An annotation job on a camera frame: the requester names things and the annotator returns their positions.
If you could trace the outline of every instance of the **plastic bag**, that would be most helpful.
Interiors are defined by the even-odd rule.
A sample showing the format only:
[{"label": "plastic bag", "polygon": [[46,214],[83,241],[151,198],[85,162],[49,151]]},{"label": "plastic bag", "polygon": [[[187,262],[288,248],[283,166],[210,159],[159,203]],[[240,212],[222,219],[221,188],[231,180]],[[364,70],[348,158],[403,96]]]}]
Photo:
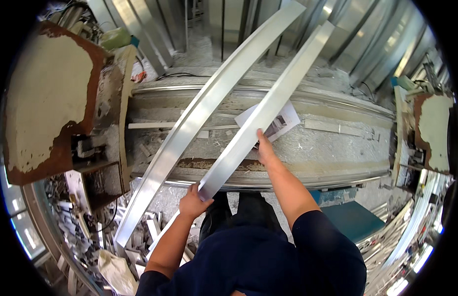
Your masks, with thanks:
[{"label": "plastic bag", "polygon": [[97,267],[116,293],[135,296],[138,284],[124,258],[117,257],[109,251],[100,250]]}]

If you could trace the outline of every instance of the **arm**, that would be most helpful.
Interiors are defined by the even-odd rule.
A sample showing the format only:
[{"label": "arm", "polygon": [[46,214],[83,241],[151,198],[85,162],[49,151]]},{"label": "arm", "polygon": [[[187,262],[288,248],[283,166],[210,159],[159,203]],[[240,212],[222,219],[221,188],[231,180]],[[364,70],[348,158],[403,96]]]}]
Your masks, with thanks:
[{"label": "arm", "polygon": [[298,217],[309,211],[320,211],[319,206],[300,180],[275,155],[272,143],[261,129],[257,130],[257,136],[260,142],[260,162],[267,169],[281,210],[287,218],[290,229],[292,229],[293,223]]},{"label": "arm", "polygon": [[214,199],[202,202],[198,197],[198,183],[188,188],[188,193],[179,202],[180,214],[161,237],[145,267],[145,271],[158,271],[168,278],[178,269],[183,257],[191,224],[199,217]]}]

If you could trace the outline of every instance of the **aluminum profile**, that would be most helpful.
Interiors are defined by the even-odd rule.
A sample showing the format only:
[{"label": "aluminum profile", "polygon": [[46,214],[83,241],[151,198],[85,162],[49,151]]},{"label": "aluminum profile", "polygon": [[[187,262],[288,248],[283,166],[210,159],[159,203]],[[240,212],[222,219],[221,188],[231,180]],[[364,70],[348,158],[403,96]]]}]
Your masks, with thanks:
[{"label": "aluminum profile", "polygon": [[183,112],[155,154],[119,224],[115,241],[125,246],[145,210],[189,143],[249,68],[305,7],[292,1],[249,36],[222,64]]},{"label": "aluminum profile", "polygon": [[313,31],[265,98],[201,180],[199,196],[202,200],[212,198],[244,160],[257,143],[257,129],[261,128],[265,131],[268,128],[314,63],[333,30],[334,26],[326,21],[322,27],[318,26]]}]

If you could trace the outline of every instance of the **green container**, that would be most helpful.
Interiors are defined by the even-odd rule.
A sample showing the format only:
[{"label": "green container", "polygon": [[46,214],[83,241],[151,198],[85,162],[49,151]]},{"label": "green container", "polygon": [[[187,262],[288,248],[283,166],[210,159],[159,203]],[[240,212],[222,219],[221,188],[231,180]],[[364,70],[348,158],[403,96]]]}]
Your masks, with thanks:
[{"label": "green container", "polygon": [[132,37],[124,28],[107,31],[100,37],[100,45],[106,50],[123,47],[130,44]]}]

